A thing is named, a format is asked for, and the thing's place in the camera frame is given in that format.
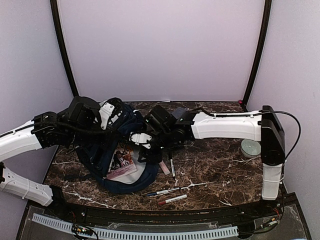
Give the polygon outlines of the navy blue student backpack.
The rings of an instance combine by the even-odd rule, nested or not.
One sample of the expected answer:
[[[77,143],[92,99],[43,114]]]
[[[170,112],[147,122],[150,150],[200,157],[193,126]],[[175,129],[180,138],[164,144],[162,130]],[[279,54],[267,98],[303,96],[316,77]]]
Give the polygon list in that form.
[[[123,122],[110,138],[75,150],[79,162],[89,171],[83,178],[95,178],[113,194],[130,194],[151,185],[156,180],[159,165],[139,162],[143,149],[127,140],[130,133],[143,127],[141,113],[124,104]]]

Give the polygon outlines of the navy blue notebook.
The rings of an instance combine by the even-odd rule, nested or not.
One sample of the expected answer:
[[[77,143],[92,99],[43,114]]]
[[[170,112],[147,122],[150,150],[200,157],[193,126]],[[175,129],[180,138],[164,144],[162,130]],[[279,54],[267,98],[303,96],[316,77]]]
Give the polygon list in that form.
[[[176,119],[179,119],[187,111],[188,111],[187,108],[178,107],[171,113],[171,115],[173,115]]]

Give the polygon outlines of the pink Shakespeare paperback book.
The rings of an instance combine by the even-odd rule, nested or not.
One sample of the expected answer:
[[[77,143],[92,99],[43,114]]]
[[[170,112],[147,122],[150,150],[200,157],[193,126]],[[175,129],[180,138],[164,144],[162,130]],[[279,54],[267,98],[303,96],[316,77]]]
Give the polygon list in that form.
[[[115,180],[120,177],[135,173],[137,167],[133,160],[134,151],[132,148],[117,147],[111,158],[106,178]]]

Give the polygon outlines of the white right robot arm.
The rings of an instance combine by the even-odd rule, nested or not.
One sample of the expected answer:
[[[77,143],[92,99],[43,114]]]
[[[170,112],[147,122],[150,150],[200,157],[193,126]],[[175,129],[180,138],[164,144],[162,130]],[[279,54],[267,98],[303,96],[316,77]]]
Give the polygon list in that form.
[[[277,115],[286,115],[299,122],[291,113],[264,105],[261,110],[240,113],[210,113],[202,107],[188,110],[179,107],[168,112],[156,105],[145,117],[147,129],[132,133],[130,140],[145,148],[148,157],[162,149],[185,141],[203,139],[241,139],[257,143],[262,161],[262,201],[255,213],[266,217],[275,208],[284,168],[290,152],[286,152],[285,131]]]

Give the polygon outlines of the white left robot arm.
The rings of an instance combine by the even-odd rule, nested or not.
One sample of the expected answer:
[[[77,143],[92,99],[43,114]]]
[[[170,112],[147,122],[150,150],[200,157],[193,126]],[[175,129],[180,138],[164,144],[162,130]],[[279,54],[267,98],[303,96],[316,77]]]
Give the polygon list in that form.
[[[97,142],[115,132],[119,123],[118,116],[103,119],[89,114],[70,118],[65,114],[46,112],[1,134],[0,160],[52,146],[69,147]],[[0,190],[50,207],[60,218],[67,218],[71,213],[71,208],[65,203],[64,194],[59,187],[34,182],[11,171],[3,163],[0,165]]]

